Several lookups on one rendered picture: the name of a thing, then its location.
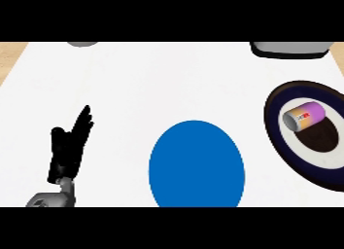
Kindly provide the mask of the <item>grey and black appliance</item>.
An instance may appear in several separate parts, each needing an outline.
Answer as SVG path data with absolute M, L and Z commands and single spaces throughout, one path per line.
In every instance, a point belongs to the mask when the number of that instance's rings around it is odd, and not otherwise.
M 250 46 L 259 57 L 317 59 L 327 55 L 333 42 L 252 42 Z

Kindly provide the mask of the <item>small grey round object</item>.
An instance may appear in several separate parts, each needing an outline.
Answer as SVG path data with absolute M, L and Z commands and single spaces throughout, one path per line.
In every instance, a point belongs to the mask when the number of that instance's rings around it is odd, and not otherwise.
M 98 42 L 68 42 L 74 47 L 85 48 L 93 46 Z

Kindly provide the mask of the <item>blue plate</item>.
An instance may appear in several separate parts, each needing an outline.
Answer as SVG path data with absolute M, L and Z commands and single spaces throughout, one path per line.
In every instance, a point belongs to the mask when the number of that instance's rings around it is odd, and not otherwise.
M 163 207 L 235 207 L 246 183 L 240 150 L 225 131 L 203 121 L 176 124 L 150 159 L 150 184 Z

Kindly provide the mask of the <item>purple and orange can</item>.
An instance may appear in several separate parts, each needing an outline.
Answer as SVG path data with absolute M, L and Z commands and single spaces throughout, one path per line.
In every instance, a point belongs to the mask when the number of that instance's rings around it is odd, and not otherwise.
M 317 125 L 326 118 L 326 110 L 315 102 L 306 102 L 283 115 L 283 121 L 289 129 L 300 132 L 311 126 Z

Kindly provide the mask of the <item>dark navy and white plate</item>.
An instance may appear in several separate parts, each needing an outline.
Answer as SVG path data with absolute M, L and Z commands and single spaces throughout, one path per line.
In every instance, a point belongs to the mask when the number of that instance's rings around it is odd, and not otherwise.
M 286 113 L 300 107 L 300 116 L 324 113 L 300 131 Z M 315 185 L 344 192 L 344 94 L 311 81 L 293 81 L 271 92 L 265 107 L 271 143 L 292 169 Z

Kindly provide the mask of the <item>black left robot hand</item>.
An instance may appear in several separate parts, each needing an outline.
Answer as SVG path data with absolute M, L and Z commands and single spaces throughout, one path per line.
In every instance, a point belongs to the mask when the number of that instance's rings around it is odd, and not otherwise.
M 60 126 L 52 129 L 52 161 L 48 182 L 58 184 L 64 177 L 74 179 L 79 173 L 83 149 L 88 142 L 92 122 L 91 106 L 86 105 L 71 131 L 65 131 Z

